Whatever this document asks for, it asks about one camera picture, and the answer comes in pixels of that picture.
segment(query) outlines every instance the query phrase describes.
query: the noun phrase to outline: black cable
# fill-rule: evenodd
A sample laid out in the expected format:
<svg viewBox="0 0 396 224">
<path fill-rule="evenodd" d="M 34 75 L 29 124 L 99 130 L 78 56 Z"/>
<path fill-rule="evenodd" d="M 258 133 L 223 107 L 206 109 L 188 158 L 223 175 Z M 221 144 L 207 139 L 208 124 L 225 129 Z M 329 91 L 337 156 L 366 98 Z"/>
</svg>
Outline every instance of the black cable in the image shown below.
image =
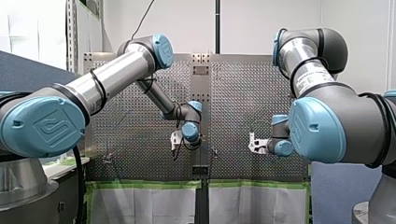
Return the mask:
<svg viewBox="0 0 396 224">
<path fill-rule="evenodd" d="M 103 108 L 105 107 L 105 105 L 107 103 L 107 92 L 106 92 L 106 89 L 103 86 L 102 82 L 99 80 L 99 78 L 93 72 L 93 69 L 90 70 L 90 73 L 92 75 L 93 81 L 95 82 L 95 84 L 99 88 L 99 90 L 101 91 L 101 95 L 102 95 L 102 103 L 100 105 L 100 108 L 98 110 L 96 110 L 93 114 L 91 114 L 91 116 L 93 116 L 93 115 L 96 115 L 99 112 L 101 112 L 103 110 Z"/>
<path fill-rule="evenodd" d="M 291 75 L 290 75 L 290 89 L 291 89 L 291 93 L 294 95 L 294 97 L 297 98 L 297 95 L 296 95 L 296 92 L 295 92 L 295 89 L 294 89 L 294 77 L 296 76 L 297 71 L 298 71 L 302 66 L 304 66 L 306 63 L 311 63 L 311 62 L 314 61 L 314 60 L 319 60 L 319 61 L 321 61 L 321 63 L 323 64 L 323 66 L 324 66 L 326 69 L 329 68 L 329 64 L 327 63 L 326 59 L 324 59 L 324 58 L 322 58 L 322 57 L 312 57 L 312 58 L 309 58 L 309 59 L 302 60 L 300 63 L 298 63 L 297 66 L 293 69 L 293 71 L 292 71 L 292 73 L 291 73 Z"/>
<path fill-rule="evenodd" d="M 154 1 L 155 1 L 155 0 L 152 0 L 152 1 L 150 2 L 150 4 L 148 5 L 148 9 L 146 10 L 145 15 L 143 15 L 142 20 L 140 20 L 139 25 L 138 25 L 137 28 L 136 28 L 136 31 L 132 34 L 131 40 L 134 39 L 134 36 L 135 36 L 135 35 L 137 34 L 137 32 L 139 31 L 140 26 L 142 25 L 143 20 L 144 20 L 144 19 L 146 18 L 146 16 L 148 15 L 149 10 L 151 9 L 151 6 L 152 6 L 152 4 L 154 3 Z"/>
<path fill-rule="evenodd" d="M 78 147 L 73 147 L 73 153 L 76 159 L 77 175 L 78 175 L 78 210 L 76 217 L 76 224 L 82 223 L 83 208 L 84 208 L 84 173 L 82 170 L 81 157 L 79 155 Z"/>
<path fill-rule="evenodd" d="M 384 136 L 381 152 L 379 153 L 378 158 L 372 164 L 366 165 L 367 167 L 370 168 L 376 168 L 380 166 L 384 162 L 385 158 L 388 156 L 389 146 L 391 141 L 391 133 L 392 133 L 391 127 L 393 127 L 393 131 L 396 132 L 396 123 L 395 123 L 396 118 L 388 102 L 381 95 L 365 92 L 360 94 L 359 97 L 370 98 L 376 103 L 381 113 L 382 121 L 385 128 L 385 136 Z"/>
<path fill-rule="evenodd" d="M 154 83 L 154 81 L 157 81 L 157 78 L 154 77 L 154 74 L 151 74 L 151 78 L 138 79 L 137 81 L 150 81 L 148 88 L 143 92 L 143 94 L 146 94 L 149 92 L 149 90 L 151 90 L 152 84 Z"/>
<path fill-rule="evenodd" d="M 11 102 L 16 99 L 20 99 L 22 97 L 25 97 L 27 95 L 30 95 L 30 92 L 12 92 L 6 95 L 3 95 L 0 97 L 0 107 L 5 105 L 8 102 Z"/>
</svg>

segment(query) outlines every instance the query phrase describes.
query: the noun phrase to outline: metal post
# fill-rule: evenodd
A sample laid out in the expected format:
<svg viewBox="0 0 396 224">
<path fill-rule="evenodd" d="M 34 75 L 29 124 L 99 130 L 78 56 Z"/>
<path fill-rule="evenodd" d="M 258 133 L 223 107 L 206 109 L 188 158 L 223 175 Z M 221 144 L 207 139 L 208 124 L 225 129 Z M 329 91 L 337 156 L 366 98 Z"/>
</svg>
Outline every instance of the metal post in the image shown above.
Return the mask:
<svg viewBox="0 0 396 224">
<path fill-rule="evenodd" d="M 216 54 L 220 54 L 220 0 L 216 0 Z"/>
<path fill-rule="evenodd" d="M 202 103 L 202 144 L 191 153 L 192 176 L 201 181 L 195 193 L 194 224 L 209 224 L 209 129 L 210 129 L 210 69 L 209 54 L 192 55 L 191 99 Z"/>
</svg>

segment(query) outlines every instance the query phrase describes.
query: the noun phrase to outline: metal bracket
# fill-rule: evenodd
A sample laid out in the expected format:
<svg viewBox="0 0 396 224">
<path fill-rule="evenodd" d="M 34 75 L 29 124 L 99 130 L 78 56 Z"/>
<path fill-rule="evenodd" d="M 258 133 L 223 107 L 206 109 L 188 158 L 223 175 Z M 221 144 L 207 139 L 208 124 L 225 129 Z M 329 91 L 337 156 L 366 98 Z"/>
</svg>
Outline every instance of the metal bracket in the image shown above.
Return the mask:
<svg viewBox="0 0 396 224">
<path fill-rule="evenodd" d="M 171 134 L 172 151 L 176 150 L 176 148 L 181 144 L 181 139 L 183 139 L 181 131 L 175 131 Z"/>
<path fill-rule="evenodd" d="M 193 75 L 201 75 L 208 76 L 209 75 L 209 66 L 194 66 L 192 68 Z"/>
<path fill-rule="evenodd" d="M 249 133 L 248 149 L 257 154 L 268 154 L 269 139 L 256 139 L 254 133 Z"/>
<path fill-rule="evenodd" d="M 209 166 L 208 165 L 194 165 L 192 166 L 193 175 L 208 175 Z"/>
</svg>

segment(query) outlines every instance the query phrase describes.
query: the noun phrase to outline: blue joint cap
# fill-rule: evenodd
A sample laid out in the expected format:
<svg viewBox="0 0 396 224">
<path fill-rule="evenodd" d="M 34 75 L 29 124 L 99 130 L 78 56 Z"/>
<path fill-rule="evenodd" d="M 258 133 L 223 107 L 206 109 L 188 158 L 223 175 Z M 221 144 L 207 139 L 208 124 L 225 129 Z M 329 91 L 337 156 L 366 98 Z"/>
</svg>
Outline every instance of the blue joint cap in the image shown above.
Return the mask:
<svg viewBox="0 0 396 224">
<path fill-rule="evenodd" d="M 285 122 L 289 119 L 289 116 L 287 115 L 273 115 L 271 125 L 276 125 L 278 123 Z"/>
<path fill-rule="evenodd" d="M 389 98 L 389 97 L 396 97 L 396 90 L 392 90 L 392 91 L 387 91 L 384 94 L 385 98 Z"/>
<path fill-rule="evenodd" d="M 273 49 L 273 66 L 279 66 L 277 64 L 277 57 L 279 54 L 279 41 L 280 38 L 282 38 L 282 35 L 285 33 L 285 30 L 280 30 L 276 33 L 275 38 L 274 38 L 274 49 Z"/>
<path fill-rule="evenodd" d="M 169 68 L 174 60 L 172 45 L 169 39 L 165 35 L 153 35 L 152 45 L 161 69 Z"/>
<path fill-rule="evenodd" d="M 192 122 L 186 122 L 183 127 L 181 127 L 181 133 L 183 137 L 189 142 L 195 142 L 199 137 L 198 127 Z"/>
<path fill-rule="evenodd" d="M 347 150 L 344 128 L 325 103 L 312 97 L 294 101 L 289 115 L 290 139 L 295 150 L 311 161 L 336 163 Z"/>
<path fill-rule="evenodd" d="M 192 106 L 194 109 L 202 112 L 202 104 L 198 101 L 189 101 L 189 105 Z"/>
<path fill-rule="evenodd" d="M 84 135 L 85 119 L 71 101 L 36 97 L 15 105 L 0 123 L 0 140 L 8 151 L 28 158 L 59 156 Z"/>
<path fill-rule="evenodd" d="M 275 146 L 275 154 L 280 157 L 288 157 L 293 154 L 293 151 L 293 144 L 288 140 L 282 140 Z"/>
</svg>

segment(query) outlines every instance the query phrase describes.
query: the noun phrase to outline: vertical pole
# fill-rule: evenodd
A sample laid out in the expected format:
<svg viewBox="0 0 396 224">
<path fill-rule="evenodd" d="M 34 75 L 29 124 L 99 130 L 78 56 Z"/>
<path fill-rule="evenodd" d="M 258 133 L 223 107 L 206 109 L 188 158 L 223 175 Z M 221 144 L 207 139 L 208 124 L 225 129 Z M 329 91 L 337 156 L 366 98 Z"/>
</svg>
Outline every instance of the vertical pole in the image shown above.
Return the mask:
<svg viewBox="0 0 396 224">
<path fill-rule="evenodd" d="M 216 54 L 220 54 L 220 0 L 216 0 Z"/>
</svg>

